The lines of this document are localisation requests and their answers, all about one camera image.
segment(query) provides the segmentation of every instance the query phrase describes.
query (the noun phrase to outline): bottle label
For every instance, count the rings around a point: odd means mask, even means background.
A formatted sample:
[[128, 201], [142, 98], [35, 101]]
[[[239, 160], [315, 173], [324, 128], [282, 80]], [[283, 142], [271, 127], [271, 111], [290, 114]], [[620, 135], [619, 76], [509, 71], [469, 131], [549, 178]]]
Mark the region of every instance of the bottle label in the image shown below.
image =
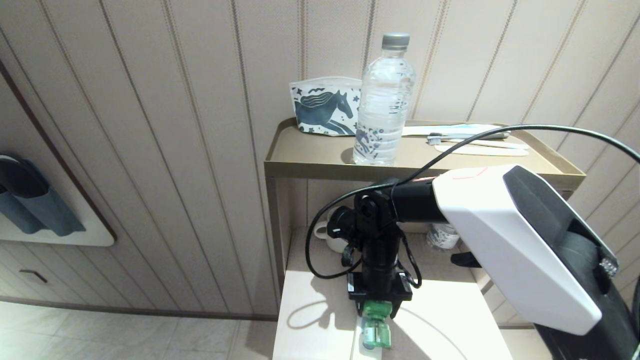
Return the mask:
[[401, 135], [402, 127], [382, 129], [370, 127], [361, 122], [356, 125], [356, 142], [354, 151], [363, 158], [375, 160], [381, 151], [389, 151], [389, 147], [395, 147], [397, 134]]
[[374, 343], [378, 339], [376, 339], [376, 329], [372, 327], [366, 327], [363, 331], [364, 334], [364, 342], [366, 343]]
[[431, 240], [433, 245], [443, 249], [453, 249], [453, 247], [456, 246], [458, 239], [460, 239], [460, 235], [457, 233], [451, 234], [443, 231], [437, 224], [433, 224], [431, 226], [431, 230], [427, 233], [427, 237]]

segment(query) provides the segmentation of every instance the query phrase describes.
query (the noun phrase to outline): striped wallpaper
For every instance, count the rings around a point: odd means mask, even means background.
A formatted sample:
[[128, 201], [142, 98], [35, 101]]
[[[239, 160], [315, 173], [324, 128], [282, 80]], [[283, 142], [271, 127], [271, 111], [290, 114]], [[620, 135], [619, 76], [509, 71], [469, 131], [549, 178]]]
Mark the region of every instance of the striped wallpaper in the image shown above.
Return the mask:
[[[407, 31], [415, 119], [569, 124], [640, 149], [639, 15], [635, 0], [4, 0], [0, 60], [118, 241], [2, 241], [0, 295], [275, 315], [262, 161], [293, 115], [288, 82], [359, 78], [382, 33]], [[620, 257], [629, 300], [637, 166], [535, 135], [588, 173], [570, 202]], [[311, 214], [344, 187], [296, 180], [292, 204]], [[55, 281], [27, 284], [24, 267]], [[498, 289], [486, 298], [499, 322], [522, 322]]]

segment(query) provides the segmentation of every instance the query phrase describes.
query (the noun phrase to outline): cup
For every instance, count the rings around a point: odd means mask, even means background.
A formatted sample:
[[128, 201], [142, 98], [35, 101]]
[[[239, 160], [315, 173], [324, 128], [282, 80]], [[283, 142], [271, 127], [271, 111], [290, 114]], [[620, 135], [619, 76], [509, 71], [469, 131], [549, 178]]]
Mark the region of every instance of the cup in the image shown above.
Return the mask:
[[[333, 215], [333, 213], [337, 208], [338, 207], [329, 209], [329, 211], [327, 211], [326, 218], [331, 219], [331, 215]], [[327, 246], [329, 246], [329, 249], [332, 249], [333, 251], [339, 254], [342, 254], [342, 251], [344, 250], [344, 248], [347, 246], [349, 242], [343, 238], [334, 239], [331, 236], [329, 236], [326, 229], [327, 223], [328, 223], [327, 220], [318, 221], [318, 223], [314, 227], [314, 235], [316, 236], [316, 238], [325, 239]]]
[[341, 76], [289, 83], [298, 129], [328, 136], [355, 136], [362, 81]]

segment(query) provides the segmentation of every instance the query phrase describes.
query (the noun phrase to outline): green object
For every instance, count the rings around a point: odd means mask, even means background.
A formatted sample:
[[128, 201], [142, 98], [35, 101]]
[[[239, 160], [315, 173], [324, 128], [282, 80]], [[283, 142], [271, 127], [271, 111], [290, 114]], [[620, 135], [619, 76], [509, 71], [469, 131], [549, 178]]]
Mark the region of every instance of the green object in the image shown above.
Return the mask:
[[391, 347], [391, 330], [386, 323], [393, 305], [389, 301], [367, 300], [362, 309], [362, 344], [365, 348]]

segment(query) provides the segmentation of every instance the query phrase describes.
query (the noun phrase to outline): black cable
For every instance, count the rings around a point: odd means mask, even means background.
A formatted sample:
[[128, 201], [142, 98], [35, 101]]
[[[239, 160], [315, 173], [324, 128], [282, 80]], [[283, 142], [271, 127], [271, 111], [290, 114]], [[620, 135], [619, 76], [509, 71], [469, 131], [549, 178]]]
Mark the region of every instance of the black cable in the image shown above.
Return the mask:
[[393, 182], [393, 183], [371, 185], [371, 186], [366, 186], [364, 188], [352, 190], [352, 191], [350, 191], [348, 193], [345, 193], [345, 194], [337, 197], [335, 200], [333, 200], [330, 203], [328, 203], [327, 205], [323, 206], [320, 209], [320, 211], [318, 211], [318, 213], [314, 216], [313, 220], [311, 221], [311, 224], [309, 224], [309, 229], [307, 231], [307, 239], [306, 239], [306, 242], [305, 242], [305, 257], [306, 257], [306, 260], [307, 260], [307, 266], [309, 267], [309, 270], [315, 276], [319, 277], [320, 279], [334, 279], [336, 277], [340, 277], [342, 275], [346, 275], [346, 274], [352, 272], [357, 267], [357, 265], [353, 265], [351, 268], [348, 268], [347, 270], [345, 270], [343, 272], [340, 272], [340, 273], [337, 273], [337, 274], [322, 275], [322, 274], [319, 274], [314, 269], [313, 265], [311, 265], [311, 256], [309, 254], [309, 244], [311, 242], [311, 235], [313, 234], [313, 228], [316, 226], [316, 224], [317, 224], [318, 220], [320, 219], [320, 217], [327, 210], [329, 210], [334, 205], [336, 205], [338, 202], [340, 202], [340, 201], [342, 201], [344, 199], [347, 199], [347, 198], [349, 198], [351, 196], [354, 196], [354, 195], [357, 195], [359, 193], [362, 193], [362, 192], [370, 192], [370, 191], [375, 191], [375, 190], [381, 190], [381, 189], [384, 189], [384, 188], [389, 188], [389, 187], [392, 187], [392, 186], [406, 184], [409, 181], [415, 179], [417, 176], [419, 176], [424, 171], [429, 170], [433, 165], [438, 163], [445, 156], [451, 154], [455, 150], [458, 150], [459, 148], [463, 147], [464, 145], [466, 145], [466, 144], [468, 144], [470, 142], [473, 142], [475, 140], [480, 140], [480, 139], [482, 139], [482, 138], [484, 138], [486, 136], [489, 136], [489, 135], [504, 133], [505, 131], [515, 131], [515, 130], [564, 131], [566, 133], [575, 133], [575, 134], [590, 136], [590, 137], [593, 137], [593, 138], [600, 139], [600, 140], [602, 140], [602, 141], [604, 141], [604, 142], [606, 142], [606, 143], [608, 143], [610, 145], [613, 145], [613, 146], [617, 147], [619, 150], [621, 150], [625, 154], [629, 155], [637, 163], [640, 164], [640, 154], [638, 154], [638, 152], [636, 152], [635, 150], [631, 149], [629, 146], [625, 145], [624, 143], [612, 138], [611, 136], [604, 135], [604, 134], [601, 134], [601, 133], [598, 133], [598, 132], [592, 131], [592, 130], [580, 129], [580, 128], [577, 128], [577, 127], [564, 126], [564, 125], [536, 125], [536, 124], [509, 125], [509, 126], [504, 126], [504, 127], [498, 127], [496, 129], [487, 130], [484, 133], [479, 133], [477, 135], [471, 136], [470, 138], [466, 138], [466, 139], [462, 140], [461, 142], [457, 143], [456, 145], [453, 145], [452, 147], [448, 148], [446, 151], [444, 151], [443, 153], [441, 153], [438, 156], [436, 156], [435, 158], [433, 158], [431, 161], [426, 163], [423, 167], [421, 167], [420, 169], [416, 170], [414, 173], [412, 173], [408, 177], [404, 178], [403, 180], [400, 180], [398, 182]]
[[411, 253], [411, 249], [409, 249], [409, 243], [406, 240], [406, 236], [402, 235], [402, 243], [404, 244], [404, 249], [406, 250], [406, 256], [409, 258], [409, 262], [411, 263], [411, 266], [413, 266], [413, 271], [415, 271], [415, 276], [418, 278], [418, 282], [415, 282], [413, 280], [413, 276], [411, 275], [411, 273], [409, 272], [409, 270], [407, 270], [402, 263], [400, 262], [400, 260], [398, 260], [398, 267], [404, 271], [404, 274], [407, 278], [407, 280], [409, 280], [409, 283], [411, 284], [411, 286], [413, 286], [416, 289], [419, 289], [422, 286], [422, 274], [420, 274], [420, 268], [418, 268], [418, 264], [415, 263], [415, 258], [413, 257], [413, 254]]

